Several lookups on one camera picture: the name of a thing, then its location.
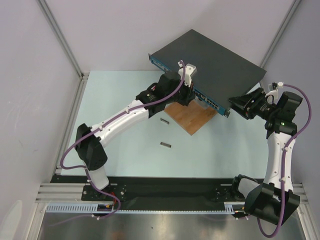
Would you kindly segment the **silver transceiver module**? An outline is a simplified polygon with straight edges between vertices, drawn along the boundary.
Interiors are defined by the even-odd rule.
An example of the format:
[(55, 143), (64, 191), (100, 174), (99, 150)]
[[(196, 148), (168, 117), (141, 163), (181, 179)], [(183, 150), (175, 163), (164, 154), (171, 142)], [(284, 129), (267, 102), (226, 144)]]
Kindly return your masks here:
[(168, 144), (168, 143), (165, 143), (165, 142), (161, 142), (160, 145), (164, 146), (164, 147), (167, 147), (167, 148), (171, 148), (172, 147), (171, 144)]

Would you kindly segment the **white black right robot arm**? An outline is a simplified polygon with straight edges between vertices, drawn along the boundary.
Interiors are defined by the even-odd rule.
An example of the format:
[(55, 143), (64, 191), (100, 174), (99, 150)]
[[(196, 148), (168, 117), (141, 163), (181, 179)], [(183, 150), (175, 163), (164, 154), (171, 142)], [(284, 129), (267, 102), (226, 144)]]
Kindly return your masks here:
[(291, 157), (298, 132), (293, 123), (302, 97), (285, 91), (277, 103), (269, 103), (262, 88), (242, 96), (231, 97), (231, 108), (247, 120), (258, 116), (266, 121), (268, 160), (264, 180), (238, 175), (232, 181), (230, 195), (244, 201), (244, 212), (271, 224), (283, 224), (298, 208), (300, 197), (293, 193)]

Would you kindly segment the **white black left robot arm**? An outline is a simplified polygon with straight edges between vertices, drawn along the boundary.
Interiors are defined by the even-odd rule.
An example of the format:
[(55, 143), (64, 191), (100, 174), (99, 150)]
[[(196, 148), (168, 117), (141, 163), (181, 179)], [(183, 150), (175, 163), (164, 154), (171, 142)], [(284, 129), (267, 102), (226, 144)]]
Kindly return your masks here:
[(104, 148), (118, 134), (162, 112), (167, 105), (178, 103), (187, 106), (195, 98), (192, 85), (195, 73), (196, 69), (190, 65), (178, 72), (167, 71), (119, 113), (101, 123), (92, 126), (83, 123), (77, 128), (74, 148), (85, 164), (88, 178), (94, 184), (92, 194), (97, 199), (105, 200), (110, 195), (110, 182), (105, 170), (108, 157)]

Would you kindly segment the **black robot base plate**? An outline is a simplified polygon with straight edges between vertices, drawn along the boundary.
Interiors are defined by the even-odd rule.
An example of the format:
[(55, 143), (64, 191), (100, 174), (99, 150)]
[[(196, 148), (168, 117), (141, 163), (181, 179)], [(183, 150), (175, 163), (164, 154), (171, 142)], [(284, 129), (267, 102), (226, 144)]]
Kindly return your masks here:
[(231, 178), (120, 177), (111, 176), (104, 195), (92, 186), (84, 186), (81, 200), (112, 201), (116, 196), (121, 207), (200, 210), (218, 203), (243, 202), (244, 197), (232, 191)]

